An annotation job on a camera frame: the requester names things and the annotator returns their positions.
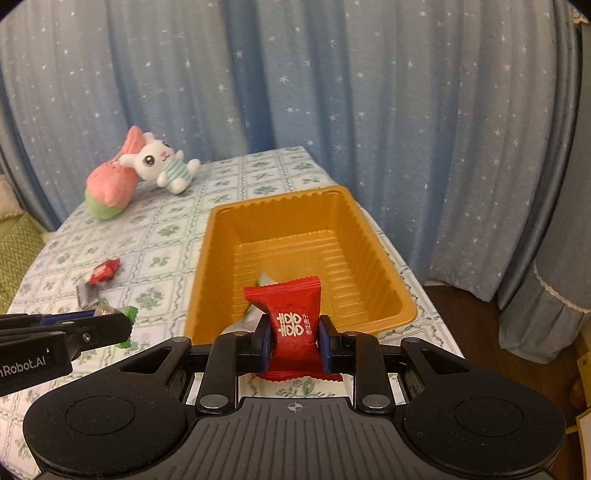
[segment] wooden floor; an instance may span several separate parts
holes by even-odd
[[[567,426],[575,424],[580,412],[569,403],[570,387],[579,376],[574,346],[547,365],[523,360],[499,347],[500,312],[494,301],[485,303],[453,287],[426,291],[468,360],[544,394],[562,411]],[[577,434],[567,437],[551,471],[559,480],[583,480]]]

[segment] green cushion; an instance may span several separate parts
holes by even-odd
[[[31,217],[22,215],[0,239],[0,312],[8,309],[27,270],[43,249]]]

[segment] red candy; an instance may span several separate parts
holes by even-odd
[[[320,279],[307,277],[262,287],[246,287],[244,298],[269,313],[275,336],[265,380],[299,377],[342,380],[339,374],[322,371],[316,346],[320,316]]]
[[[92,271],[88,283],[90,285],[95,285],[100,281],[110,280],[115,276],[117,270],[119,270],[120,263],[121,260],[119,258],[111,258],[110,260],[97,265]]]

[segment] floral tablecloth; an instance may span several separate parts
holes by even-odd
[[[73,362],[74,371],[13,395],[0,397],[0,460],[20,478],[37,466],[22,436],[27,408],[48,390],[183,334],[193,277],[210,210],[216,205],[334,184],[301,147],[284,148],[205,164],[193,184],[172,195],[142,184],[129,207],[112,220],[96,220],[83,203],[60,227],[24,277],[9,312],[63,313],[79,310],[75,285],[98,263],[121,258],[121,267],[102,291],[113,306],[139,308],[131,348],[114,346],[89,351]],[[384,343],[421,337],[461,355],[431,301],[388,238],[367,215],[390,259],[417,302],[417,319],[382,333]],[[266,382],[252,375],[240,380],[241,395],[313,396],[350,394],[347,382],[302,378]],[[191,391],[194,400],[199,379]],[[397,401],[400,391],[393,382]]]

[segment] bolt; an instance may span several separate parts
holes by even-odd
[[[200,400],[200,403],[205,408],[222,408],[228,404],[228,398],[225,395],[220,395],[218,393],[212,393],[210,395],[205,395]]]
[[[364,396],[361,403],[367,408],[386,408],[390,405],[390,399],[386,395],[371,394]]]

